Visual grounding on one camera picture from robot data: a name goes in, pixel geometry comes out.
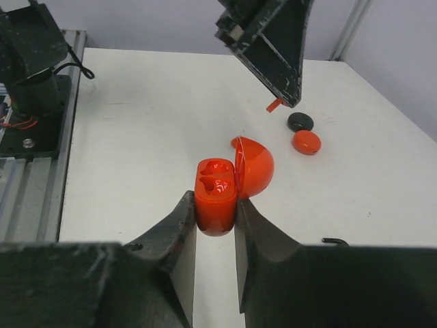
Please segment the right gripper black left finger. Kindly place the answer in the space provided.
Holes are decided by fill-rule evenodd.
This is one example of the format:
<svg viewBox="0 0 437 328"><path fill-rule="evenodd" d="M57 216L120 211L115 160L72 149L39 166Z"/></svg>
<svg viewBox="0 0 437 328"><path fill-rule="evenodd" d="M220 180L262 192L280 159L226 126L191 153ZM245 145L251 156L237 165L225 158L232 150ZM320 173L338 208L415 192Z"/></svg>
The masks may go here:
<svg viewBox="0 0 437 328"><path fill-rule="evenodd" d="M2 327L191 327L194 193L135 240L2 243Z"/></svg>

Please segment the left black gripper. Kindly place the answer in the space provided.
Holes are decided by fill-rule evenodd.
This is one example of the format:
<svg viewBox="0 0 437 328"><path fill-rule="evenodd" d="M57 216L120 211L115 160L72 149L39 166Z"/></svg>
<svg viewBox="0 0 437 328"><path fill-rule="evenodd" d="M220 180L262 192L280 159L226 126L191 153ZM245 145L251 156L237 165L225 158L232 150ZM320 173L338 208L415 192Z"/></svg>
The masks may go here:
<svg viewBox="0 0 437 328"><path fill-rule="evenodd" d="M272 16L273 1L220 1L225 11L215 34L277 98L297 105L312 1L284 1Z"/></svg>

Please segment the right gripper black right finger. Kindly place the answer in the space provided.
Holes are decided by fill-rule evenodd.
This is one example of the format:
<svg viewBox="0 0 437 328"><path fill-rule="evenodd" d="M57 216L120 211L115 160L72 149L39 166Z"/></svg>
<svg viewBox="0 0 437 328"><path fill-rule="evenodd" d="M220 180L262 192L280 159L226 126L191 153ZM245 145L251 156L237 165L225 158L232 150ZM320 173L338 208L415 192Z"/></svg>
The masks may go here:
<svg viewBox="0 0 437 328"><path fill-rule="evenodd" d="M303 245L250 200L234 226L247 327L435 327L436 250Z"/></svg>

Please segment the orange earbud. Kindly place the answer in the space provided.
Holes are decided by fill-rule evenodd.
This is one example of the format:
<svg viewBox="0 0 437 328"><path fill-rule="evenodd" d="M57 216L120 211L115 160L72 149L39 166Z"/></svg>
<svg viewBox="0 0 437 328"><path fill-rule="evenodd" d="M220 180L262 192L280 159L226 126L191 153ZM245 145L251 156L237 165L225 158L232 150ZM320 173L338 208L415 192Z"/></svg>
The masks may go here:
<svg viewBox="0 0 437 328"><path fill-rule="evenodd" d="M271 113L273 112L277 107L281 106L283 104L283 101L280 98L275 99L272 103L270 103L266 110L267 112Z"/></svg>

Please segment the black earbud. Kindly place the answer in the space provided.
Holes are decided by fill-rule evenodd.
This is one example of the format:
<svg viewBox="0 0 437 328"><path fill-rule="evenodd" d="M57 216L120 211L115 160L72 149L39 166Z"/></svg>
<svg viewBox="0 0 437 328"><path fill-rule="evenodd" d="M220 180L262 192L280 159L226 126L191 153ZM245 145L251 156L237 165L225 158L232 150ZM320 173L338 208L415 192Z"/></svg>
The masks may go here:
<svg viewBox="0 0 437 328"><path fill-rule="evenodd" d="M349 246L349 244L345 241L345 240L343 240L343 239L340 239L340 238L323 238L322 239L322 242L324 243L324 244L329 244L329 245L334 245L334 246L346 246L346 247L348 247Z"/></svg>

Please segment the orange charging case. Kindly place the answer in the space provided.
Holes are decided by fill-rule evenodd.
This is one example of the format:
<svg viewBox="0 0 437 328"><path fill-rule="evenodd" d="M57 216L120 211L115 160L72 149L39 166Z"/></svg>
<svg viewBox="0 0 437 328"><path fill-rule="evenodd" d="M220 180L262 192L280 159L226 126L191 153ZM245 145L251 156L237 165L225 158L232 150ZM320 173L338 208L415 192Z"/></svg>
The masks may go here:
<svg viewBox="0 0 437 328"><path fill-rule="evenodd" d="M316 154L322 147L320 138L312 131L301 130L294 134L291 143L302 154Z"/></svg>
<svg viewBox="0 0 437 328"><path fill-rule="evenodd" d="M197 227L207 236L223 236L236 221L237 201L258 195L274 176L271 152L255 140L238 136L232 139L234 161L204 159L195 177L195 215Z"/></svg>

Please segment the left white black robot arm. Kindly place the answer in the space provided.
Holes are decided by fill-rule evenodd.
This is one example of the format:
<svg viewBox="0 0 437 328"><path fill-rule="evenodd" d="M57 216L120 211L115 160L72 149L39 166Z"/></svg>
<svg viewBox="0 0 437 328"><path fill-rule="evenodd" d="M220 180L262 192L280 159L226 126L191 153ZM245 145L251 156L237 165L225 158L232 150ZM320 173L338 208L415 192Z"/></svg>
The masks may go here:
<svg viewBox="0 0 437 328"><path fill-rule="evenodd" d="M301 99L302 64L311 1L224 1L216 37L274 95L268 111ZM1 13L1 84L10 118L1 122L1 156L55 158L72 91L62 74L94 73L67 43L48 8L37 1Z"/></svg>

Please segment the left aluminium frame post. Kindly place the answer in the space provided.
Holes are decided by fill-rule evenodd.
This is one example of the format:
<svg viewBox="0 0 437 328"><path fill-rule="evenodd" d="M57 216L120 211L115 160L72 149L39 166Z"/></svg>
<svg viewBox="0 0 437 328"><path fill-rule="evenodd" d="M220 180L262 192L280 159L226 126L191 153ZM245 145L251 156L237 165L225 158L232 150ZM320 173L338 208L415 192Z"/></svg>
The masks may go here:
<svg viewBox="0 0 437 328"><path fill-rule="evenodd" d="M328 58L329 61L342 62L346 58L348 49L372 3L373 0L356 1Z"/></svg>

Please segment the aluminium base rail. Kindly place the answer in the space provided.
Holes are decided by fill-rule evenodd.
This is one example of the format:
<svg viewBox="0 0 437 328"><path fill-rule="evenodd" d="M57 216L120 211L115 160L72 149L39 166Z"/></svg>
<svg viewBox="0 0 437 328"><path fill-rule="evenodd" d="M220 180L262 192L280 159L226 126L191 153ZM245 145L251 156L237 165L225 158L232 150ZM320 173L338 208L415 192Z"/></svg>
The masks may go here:
<svg viewBox="0 0 437 328"><path fill-rule="evenodd" d="M60 153L50 157L1 159L1 241L58 241L81 81L78 68L63 70L71 79L70 98L62 125Z"/></svg>

